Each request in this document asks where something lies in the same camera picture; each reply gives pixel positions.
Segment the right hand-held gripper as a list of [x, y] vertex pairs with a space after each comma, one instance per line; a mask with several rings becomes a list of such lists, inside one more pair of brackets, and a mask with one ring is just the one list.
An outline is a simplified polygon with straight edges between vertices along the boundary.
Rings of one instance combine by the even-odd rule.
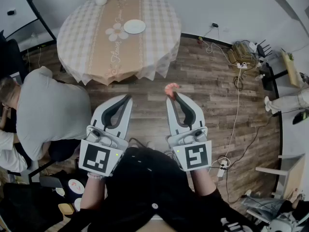
[[[203, 110], [188, 96], [174, 92], [167, 97], [168, 124], [171, 136], [168, 145], [181, 170], [188, 172], [211, 166], [211, 141], [207, 140]], [[180, 121], [175, 103], [184, 113]]]

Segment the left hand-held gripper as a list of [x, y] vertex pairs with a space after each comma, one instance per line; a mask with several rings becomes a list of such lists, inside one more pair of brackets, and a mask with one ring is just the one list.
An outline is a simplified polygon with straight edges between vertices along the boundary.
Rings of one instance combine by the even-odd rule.
[[[133, 106], [131, 95], [113, 97], [98, 106], [86, 129], [87, 137], [81, 140], [79, 168], [111, 176], [120, 163], [128, 141], [126, 137]], [[119, 112], [118, 119], [112, 123], [112, 117]]]

